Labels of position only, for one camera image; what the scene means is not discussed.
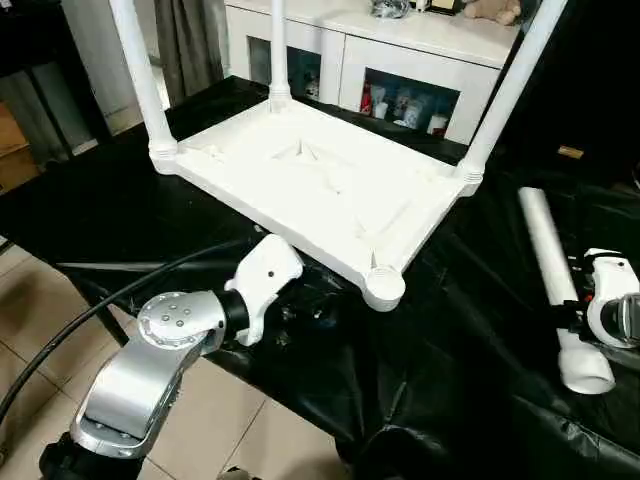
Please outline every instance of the black cloth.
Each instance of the black cloth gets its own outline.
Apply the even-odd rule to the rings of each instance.
[[[170,111],[172,130],[184,138],[265,96],[262,87],[226,80]],[[464,154],[321,108],[444,161]],[[132,314],[163,291],[220,288],[265,234],[182,179],[156,174],[146,143],[136,127],[0,198],[1,233],[53,266],[165,262],[224,245],[120,299]],[[640,473],[634,369],[614,362],[617,386],[601,396],[574,394],[559,380],[555,325],[517,188],[545,187],[567,253],[619,249],[640,272],[638,196],[579,183],[576,172],[492,165],[408,268],[393,312],[373,312],[353,286],[304,256],[303,277],[268,311],[265,338],[248,349],[225,344],[210,359],[333,435],[360,478]],[[99,294],[141,275],[62,271]]]

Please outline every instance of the gray curtain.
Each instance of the gray curtain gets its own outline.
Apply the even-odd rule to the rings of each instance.
[[[211,0],[155,0],[160,61],[172,106],[224,78]]]

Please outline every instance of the white pipe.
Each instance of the white pipe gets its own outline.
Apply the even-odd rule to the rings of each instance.
[[[525,187],[518,194],[549,303],[562,305],[565,300],[578,300],[544,192]],[[560,373],[569,389],[577,393],[599,394],[615,386],[609,362],[600,350],[582,342],[577,334],[566,329],[559,328],[557,333]]]
[[[467,154],[456,168],[455,175],[464,178],[471,185],[465,192],[466,195],[473,195],[482,182],[489,155],[540,59],[566,3],[567,0],[544,0],[540,5]]]
[[[287,72],[287,37],[285,0],[271,2],[271,85],[269,100],[271,111],[278,112],[291,100]]]
[[[109,0],[147,133],[149,156],[160,173],[173,173],[178,142],[171,135],[133,0]]]

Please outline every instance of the robotic arm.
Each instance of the robotic arm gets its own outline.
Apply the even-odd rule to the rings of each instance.
[[[268,235],[240,262],[224,292],[169,292],[149,300],[135,334],[102,367],[80,405],[70,427],[73,442],[101,457],[143,458],[178,399],[184,372],[225,339],[258,342],[267,308],[302,269],[295,250]]]
[[[640,346],[640,282],[622,254],[591,248],[571,266],[582,279],[576,290],[544,192],[525,187],[519,196],[549,303],[567,323],[557,328],[562,380],[577,393],[608,392],[615,379],[602,347]]]

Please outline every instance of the tile floor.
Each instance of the tile floor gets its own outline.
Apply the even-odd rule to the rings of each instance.
[[[86,308],[67,279],[18,247],[0,257],[0,395],[63,325]],[[131,318],[115,312],[127,329]],[[36,480],[47,443],[68,429],[100,365],[118,346],[99,322],[81,327],[40,368],[0,429],[0,480]],[[143,480],[215,479],[240,466],[263,480],[344,480],[332,439],[204,360],[149,455]]]

